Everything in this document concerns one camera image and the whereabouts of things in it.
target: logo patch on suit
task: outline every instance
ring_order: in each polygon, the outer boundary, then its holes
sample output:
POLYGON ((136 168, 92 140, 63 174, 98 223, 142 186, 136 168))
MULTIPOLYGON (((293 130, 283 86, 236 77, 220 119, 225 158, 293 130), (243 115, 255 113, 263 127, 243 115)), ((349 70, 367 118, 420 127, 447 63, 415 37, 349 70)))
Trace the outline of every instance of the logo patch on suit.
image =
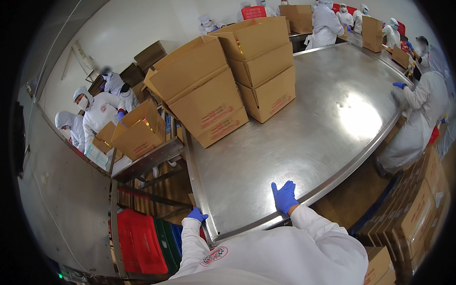
POLYGON ((200 265, 208 267, 211 262, 223 258, 228 253, 228 248, 224 246, 219 246, 206 255, 201 261, 200 265))

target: surgical mask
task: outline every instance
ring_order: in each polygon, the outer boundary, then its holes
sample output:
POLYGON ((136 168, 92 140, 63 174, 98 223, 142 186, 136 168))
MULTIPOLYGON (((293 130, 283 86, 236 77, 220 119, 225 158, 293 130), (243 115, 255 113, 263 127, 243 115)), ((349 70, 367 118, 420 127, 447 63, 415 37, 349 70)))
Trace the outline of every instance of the surgical mask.
POLYGON ((84 111, 87 109, 88 99, 84 96, 82 97, 81 101, 79 101, 78 107, 84 111))

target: plastic crate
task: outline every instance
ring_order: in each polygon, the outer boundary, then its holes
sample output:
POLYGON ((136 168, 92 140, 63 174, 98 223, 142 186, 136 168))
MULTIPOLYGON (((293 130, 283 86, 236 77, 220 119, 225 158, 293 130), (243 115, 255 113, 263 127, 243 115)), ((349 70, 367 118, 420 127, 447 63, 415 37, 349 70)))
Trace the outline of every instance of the plastic crate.
POLYGON ((168 273, 151 216, 125 209, 117 215, 117 229, 126 271, 143 274, 168 273))
POLYGON ((244 20, 266 17, 264 6, 245 7, 241 9, 244 20))

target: blue nitrile glove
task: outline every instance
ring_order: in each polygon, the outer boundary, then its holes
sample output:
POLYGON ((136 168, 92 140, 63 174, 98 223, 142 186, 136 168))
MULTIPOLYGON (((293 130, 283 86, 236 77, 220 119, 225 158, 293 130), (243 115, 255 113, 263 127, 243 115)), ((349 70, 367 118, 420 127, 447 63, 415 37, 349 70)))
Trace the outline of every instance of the blue nitrile glove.
POLYGON ((198 207, 193 207, 193 210, 187 216, 187 218, 196 219, 196 220, 200 221, 201 223, 208 217, 209 217, 209 215, 207 215, 207 214, 205 214, 205 215, 201 214, 201 211, 199 210, 198 207))
POLYGON ((412 46, 412 43, 411 43, 411 42, 408 41, 408 42, 406 42, 406 44, 407 44, 407 46, 409 46, 409 48, 410 48, 411 50, 413 50, 413 46, 412 46))
POLYGON ((404 87, 407 86, 407 84, 405 84, 404 82, 395 82, 395 83, 393 83, 393 86, 404 89, 404 87))
POLYGON ((287 216, 288 210, 291 206, 299 204, 299 202, 295 199, 295 187, 296 184, 293 184, 293 181, 289 180, 280 190, 277 190, 277 185, 274 182, 271 184, 275 207, 287 216))

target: wire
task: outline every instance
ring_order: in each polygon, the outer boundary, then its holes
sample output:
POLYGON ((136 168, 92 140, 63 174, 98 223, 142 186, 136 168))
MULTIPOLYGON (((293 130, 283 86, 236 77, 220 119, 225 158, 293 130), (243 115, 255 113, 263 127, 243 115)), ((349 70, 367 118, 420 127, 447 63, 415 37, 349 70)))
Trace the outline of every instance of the wire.
POLYGON ((33 111, 33 104, 35 102, 35 98, 36 98, 36 92, 38 90, 38 86, 40 85, 40 81, 41 81, 41 77, 43 76, 43 73, 44 73, 44 69, 45 69, 45 66, 46 66, 46 62, 47 62, 47 58, 49 57, 49 54, 51 53, 51 50, 52 48, 54 47, 54 44, 56 43, 57 41, 57 38, 60 36, 60 33, 63 31, 63 28, 65 27, 65 25, 67 24, 67 22, 70 20, 71 16, 73 16, 73 13, 75 12, 76 8, 79 6, 79 3, 81 3, 82 0, 79 0, 79 2, 76 4, 76 6, 74 7, 73 11, 71 11, 70 15, 68 16, 67 20, 65 21, 65 23, 63 24, 62 28, 60 29, 60 31, 58 32, 56 38, 54 39, 54 42, 52 42, 52 45, 51 47, 49 48, 49 51, 47 52, 47 55, 46 55, 46 58, 44 59, 44 63, 43 63, 43 67, 41 68, 41 72, 40 72, 40 76, 38 77, 38 81, 36 82, 36 88, 35 88, 35 91, 33 93, 33 98, 31 100, 31 107, 30 107, 30 115, 29 115, 29 122, 28 122, 28 125, 27 125, 27 132, 26 132, 26 145, 28 143, 28 134, 29 134, 29 130, 30 130, 30 121, 31 121, 31 113, 33 111))
POLYGON ((89 273, 89 274, 91 275, 90 278, 94 277, 95 275, 94 275, 93 273, 91 273, 90 271, 88 271, 87 269, 85 269, 84 266, 82 266, 82 265, 79 263, 79 261, 78 261, 78 259, 76 258, 76 256, 74 256, 73 251, 71 251, 71 248, 70 248, 70 246, 69 246, 68 243, 67 243, 67 240, 66 240, 65 237, 63 236, 63 233, 62 233, 62 231, 60 230, 60 228, 57 226, 56 220, 55 220, 54 217, 52 216, 51 211, 49 211, 49 208, 47 207, 46 202, 44 201, 43 194, 42 194, 42 192, 41 192, 40 183, 38 182, 38 179, 36 178, 35 173, 33 172, 32 167, 30 167, 30 170, 31 170, 31 173, 32 173, 32 175, 33 175, 33 178, 35 178, 36 184, 38 185, 38 190, 40 190, 41 200, 43 200, 44 206, 46 207, 47 212, 49 213, 49 215, 51 216, 52 220, 54 221, 54 224, 56 225, 56 227, 57 227, 57 229, 58 229, 60 235, 62 236, 63 241, 64 241, 65 244, 67 245, 68 250, 70 251, 71 255, 73 256, 73 258, 74 258, 74 260, 77 262, 77 264, 79 264, 79 266, 80 266, 82 269, 84 269, 86 273, 89 273))

